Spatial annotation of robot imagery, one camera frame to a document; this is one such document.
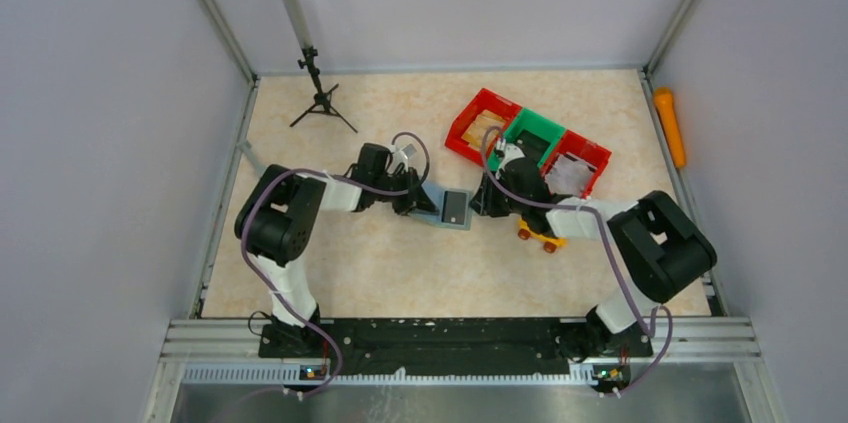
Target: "beige tabletop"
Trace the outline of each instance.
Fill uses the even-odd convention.
[[[634,200],[672,193],[635,70],[325,75],[341,86],[337,118],[310,115],[309,78],[262,78],[248,140],[264,164],[344,173],[365,142],[417,133],[432,155],[429,179],[476,190],[481,169],[444,146],[453,119],[488,88],[612,151],[593,198]],[[242,157],[203,316],[270,309],[267,288],[242,261],[233,222],[257,175]],[[483,218],[470,231],[396,216],[388,204],[363,213],[318,215],[304,256],[309,285],[328,317],[582,316],[615,289],[600,243],[571,240],[549,255],[516,236],[516,216]],[[700,281],[668,305],[675,315],[708,315]]]

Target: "table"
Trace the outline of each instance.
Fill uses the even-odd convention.
[[[475,190],[481,169],[444,147],[451,122],[482,87],[532,109],[612,151],[593,198],[639,198],[671,181],[636,70],[324,75],[339,83],[338,118],[309,115],[306,76],[263,77],[248,140],[264,164],[343,173],[365,142],[417,133],[432,157],[430,178]],[[269,311],[269,293],[242,261],[235,216],[258,176],[242,157],[203,307],[205,317]],[[599,242],[571,240],[553,255],[521,241],[517,222],[475,215],[470,231],[396,216],[375,204],[357,214],[321,213],[304,255],[310,288],[327,317],[582,316],[616,289]],[[709,315],[700,281],[667,305],[675,315]]]

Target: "floor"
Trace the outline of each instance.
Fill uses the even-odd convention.
[[[635,70],[325,75],[339,83],[337,118],[293,121],[312,101],[309,78],[262,78],[248,140],[264,164],[343,173],[363,143],[388,144],[417,133],[432,155],[431,181],[475,190],[480,168],[444,147],[451,122],[488,88],[612,151],[593,198],[634,200],[651,190],[673,194]],[[242,157],[203,308],[205,317],[270,309],[262,282],[242,261],[235,215],[258,176]],[[307,276],[327,317],[582,316],[614,291],[602,247],[572,240],[556,254],[521,241],[515,218],[475,217],[469,231],[440,229],[396,216],[387,205],[322,213]],[[709,315],[696,281],[667,305],[675,315]]]

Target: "plastic bin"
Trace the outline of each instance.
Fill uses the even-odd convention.
[[[583,193],[580,195],[581,198],[586,198],[592,193],[595,181],[598,180],[598,177],[601,176],[601,173],[603,173],[604,169],[606,169],[612,153],[603,146],[587,140],[586,138],[569,130],[565,132],[565,135],[559,143],[557,143],[554,151],[548,156],[547,161],[545,161],[544,166],[542,166],[542,174],[546,175],[548,173],[560,155],[568,153],[580,158],[586,163],[589,163],[595,170],[592,177],[589,178],[588,183],[586,183],[586,188],[583,190]]]
[[[465,140],[463,140],[462,135],[465,134],[465,130],[471,126],[471,123],[474,122],[477,115],[485,110],[489,110],[506,120],[504,123],[504,128],[506,128],[521,111],[521,106],[486,88],[483,88],[479,93],[477,93],[477,96],[471,100],[471,103],[462,110],[462,113],[453,120],[453,124],[448,131],[448,136],[445,138],[446,147],[480,166],[483,166],[483,160],[480,158],[480,151],[473,148]],[[494,144],[495,138],[492,138],[486,154],[489,154],[492,151],[492,145]]]
[[[506,131],[504,131],[504,139],[506,139],[509,143],[518,144],[518,140],[521,139],[520,137],[525,131],[530,133],[531,136],[538,137],[547,144],[539,151],[541,154],[538,158],[539,168],[542,168],[556,148],[562,138],[562,135],[565,133],[565,128],[536,113],[535,111],[524,108],[518,116],[512,120],[512,124],[509,125]],[[525,150],[524,153],[527,156],[531,156],[530,152],[527,150]],[[494,154],[489,155],[489,168],[492,171],[495,171],[498,168],[498,165],[500,165],[500,158]]]

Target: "metal frame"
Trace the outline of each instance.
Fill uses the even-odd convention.
[[[205,297],[205,289],[211,276],[212,264],[217,253],[223,230],[223,219],[226,208],[229,205],[230,195],[235,182],[236,172],[241,156],[238,147],[240,142],[245,141],[247,128],[252,115],[258,91],[258,78],[251,69],[247,58],[223,17],[215,0],[198,0],[209,22],[220,37],[226,50],[235,62],[242,75],[251,82],[250,93],[245,105],[244,115],[240,123],[237,136],[233,141],[233,151],[230,155],[230,166],[223,182],[220,199],[215,209],[216,216],[214,225],[210,231],[210,240],[204,255],[203,274],[200,278],[198,298],[193,308],[192,316],[199,316],[202,301]],[[671,163],[671,156],[666,144],[665,135],[662,132],[659,118],[652,105],[653,75],[660,68],[663,60],[673,45],[674,40],[685,26],[689,15],[699,0],[682,0],[674,16],[670,20],[657,47],[651,54],[650,59],[641,69],[640,79],[645,93],[657,138],[663,150],[663,157],[669,169],[674,191],[678,202],[696,224],[700,221],[698,208],[686,181],[685,175],[678,172]],[[720,279],[715,272],[705,275],[704,282],[708,288],[708,296],[714,296],[713,300],[718,302],[719,311],[724,314],[719,295],[722,293]],[[563,319],[567,322],[584,321],[581,318]],[[259,326],[264,322],[256,320]],[[667,334],[667,323],[658,320],[658,332],[654,345],[662,344]],[[771,384],[766,367],[763,363],[759,344],[756,340],[750,320],[747,317],[681,317],[674,320],[673,341],[668,355],[660,364],[688,364],[701,365],[713,363],[732,363],[736,369],[740,390],[748,407],[751,421],[782,422],[784,421],[776,392]],[[172,321],[159,359],[153,387],[151,389],[145,421],[148,422],[170,422],[173,409],[177,403],[177,395],[186,371],[196,368],[196,365],[242,365],[243,367],[279,366],[276,360],[259,359],[257,351],[259,348],[259,337],[250,333],[246,319],[190,319]],[[650,358],[634,358],[634,363],[645,363]],[[592,364],[615,363],[612,359],[592,358],[585,362]],[[382,382],[383,384],[403,384],[403,375],[392,376],[394,380]],[[528,381],[538,384],[533,377]],[[555,384],[567,384],[566,380]],[[429,380],[428,384],[446,384],[439,379]],[[504,381],[501,384],[512,384]]]

